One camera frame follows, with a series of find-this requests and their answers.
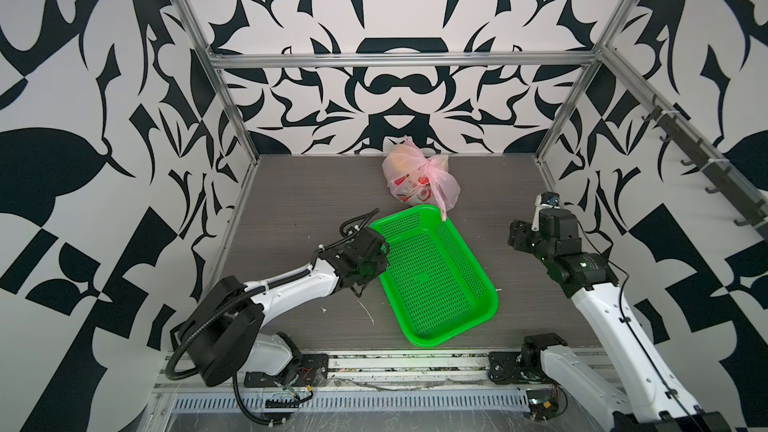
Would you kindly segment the green plastic basket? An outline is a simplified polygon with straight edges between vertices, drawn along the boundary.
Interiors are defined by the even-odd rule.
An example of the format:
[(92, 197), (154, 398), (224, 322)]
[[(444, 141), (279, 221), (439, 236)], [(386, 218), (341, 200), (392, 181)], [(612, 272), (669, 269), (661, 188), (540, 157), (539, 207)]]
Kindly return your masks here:
[(380, 281), (412, 345), (435, 348), (496, 315), (496, 288), (439, 208), (415, 206), (371, 228), (389, 245)]

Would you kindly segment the pink knotted plastic bag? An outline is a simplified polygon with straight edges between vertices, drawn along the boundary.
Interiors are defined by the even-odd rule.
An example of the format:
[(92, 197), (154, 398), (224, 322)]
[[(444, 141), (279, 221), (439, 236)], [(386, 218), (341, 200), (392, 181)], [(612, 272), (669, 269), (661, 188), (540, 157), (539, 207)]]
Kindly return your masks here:
[(391, 148), (382, 170), (395, 199), (410, 207), (433, 205), (443, 221), (458, 202), (461, 187), (449, 171), (449, 157), (427, 156), (409, 136)]

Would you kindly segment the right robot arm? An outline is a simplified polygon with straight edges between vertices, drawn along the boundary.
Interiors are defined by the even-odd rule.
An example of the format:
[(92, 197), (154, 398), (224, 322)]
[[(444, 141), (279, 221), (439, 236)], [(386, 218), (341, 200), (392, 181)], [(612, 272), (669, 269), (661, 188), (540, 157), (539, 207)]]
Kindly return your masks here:
[(532, 221), (511, 223), (508, 243), (545, 267), (590, 325), (620, 383), (612, 385), (584, 364), (555, 333), (525, 337), (509, 360), (490, 354), (492, 382), (550, 382), (606, 431), (729, 430), (723, 415), (704, 410), (658, 353), (625, 302), (614, 265), (583, 250), (572, 212), (539, 206)]

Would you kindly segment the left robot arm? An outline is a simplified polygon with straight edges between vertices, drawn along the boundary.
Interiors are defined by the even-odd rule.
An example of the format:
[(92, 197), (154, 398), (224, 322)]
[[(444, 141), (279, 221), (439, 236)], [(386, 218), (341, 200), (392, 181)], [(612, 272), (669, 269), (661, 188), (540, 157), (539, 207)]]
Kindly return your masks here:
[(164, 375), (170, 381), (196, 375), (209, 386), (234, 378), (243, 367), (279, 376), (300, 359), (289, 338), (262, 327), (303, 304), (343, 290), (359, 296), (389, 266), (386, 239), (359, 228), (309, 263), (281, 275), (251, 282), (228, 276), (217, 282), (180, 326), (171, 332), (173, 352)]

